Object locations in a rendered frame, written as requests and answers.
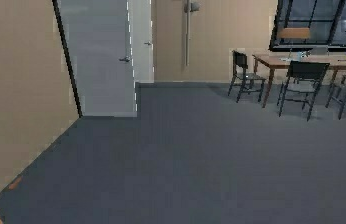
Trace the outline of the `white room door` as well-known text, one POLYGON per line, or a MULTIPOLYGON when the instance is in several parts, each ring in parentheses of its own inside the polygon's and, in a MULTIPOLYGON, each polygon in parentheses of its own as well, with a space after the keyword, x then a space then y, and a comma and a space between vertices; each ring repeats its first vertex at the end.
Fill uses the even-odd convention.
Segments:
POLYGON ((154 82, 151 2, 129 0, 133 68, 135 81, 139 83, 154 82))

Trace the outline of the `grey room door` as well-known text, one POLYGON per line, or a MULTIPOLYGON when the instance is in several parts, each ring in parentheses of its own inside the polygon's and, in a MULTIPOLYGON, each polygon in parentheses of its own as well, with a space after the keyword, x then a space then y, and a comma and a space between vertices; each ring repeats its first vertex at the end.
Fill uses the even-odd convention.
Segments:
POLYGON ((56 0, 82 114, 134 117, 129 0, 56 0), (130 62, 119 58, 129 57, 130 62))

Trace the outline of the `brown wooden dining table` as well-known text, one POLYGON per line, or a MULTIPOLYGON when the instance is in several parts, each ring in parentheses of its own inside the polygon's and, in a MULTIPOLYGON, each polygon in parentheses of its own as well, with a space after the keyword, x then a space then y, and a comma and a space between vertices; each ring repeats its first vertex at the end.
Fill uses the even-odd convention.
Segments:
MULTIPOLYGON (((270 96, 273 80, 275 77, 275 71, 280 69, 288 69, 290 61, 285 61, 284 56, 276 56, 270 54, 253 54, 254 58, 254 71, 257 71, 258 64, 261 63, 269 69, 269 77, 267 88, 264 92, 262 98, 262 107, 265 108, 268 98, 270 96)), ((333 56, 309 56, 303 58, 304 62, 318 62, 318 63, 329 63, 329 70, 332 70, 332 76, 329 81, 329 86, 332 86, 336 81, 337 74, 340 71, 346 71, 346 58, 343 55, 333 55, 333 56)))

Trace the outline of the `pale blue glass dish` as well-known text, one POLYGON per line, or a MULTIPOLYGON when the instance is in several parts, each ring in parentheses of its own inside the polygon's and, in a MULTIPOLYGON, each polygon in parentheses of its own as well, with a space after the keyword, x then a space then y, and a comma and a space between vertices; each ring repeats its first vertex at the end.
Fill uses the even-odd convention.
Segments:
POLYGON ((282 57, 281 61, 291 62, 291 61, 300 61, 302 58, 305 58, 309 55, 308 51, 299 51, 294 56, 289 55, 288 57, 282 57))

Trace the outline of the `brown shade table lamp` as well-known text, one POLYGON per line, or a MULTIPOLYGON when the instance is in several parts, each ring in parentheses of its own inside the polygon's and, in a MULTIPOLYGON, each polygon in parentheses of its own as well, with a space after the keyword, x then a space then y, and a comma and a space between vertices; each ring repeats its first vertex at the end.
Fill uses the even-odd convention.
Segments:
POLYGON ((278 37, 281 39, 290 39, 291 41, 295 39, 309 39, 310 29, 308 27, 283 28, 278 33, 278 37))

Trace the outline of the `grey laptop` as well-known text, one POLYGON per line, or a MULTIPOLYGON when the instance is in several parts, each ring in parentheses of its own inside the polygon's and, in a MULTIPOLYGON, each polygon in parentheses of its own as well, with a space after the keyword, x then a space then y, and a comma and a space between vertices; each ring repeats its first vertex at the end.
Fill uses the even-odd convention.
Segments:
POLYGON ((329 54, 328 46, 316 46, 310 50, 310 55, 312 56, 322 56, 322 55, 328 55, 328 54, 329 54))

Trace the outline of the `black framed window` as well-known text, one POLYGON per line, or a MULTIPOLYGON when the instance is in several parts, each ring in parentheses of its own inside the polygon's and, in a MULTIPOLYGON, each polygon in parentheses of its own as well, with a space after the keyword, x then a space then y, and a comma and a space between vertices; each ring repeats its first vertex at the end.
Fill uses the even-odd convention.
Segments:
POLYGON ((288 52, 327 46, 346 50, 346 0, 277 0, 269 50, 288 52), (283 28, 308 28, 309 39, 280 38, 283 28))

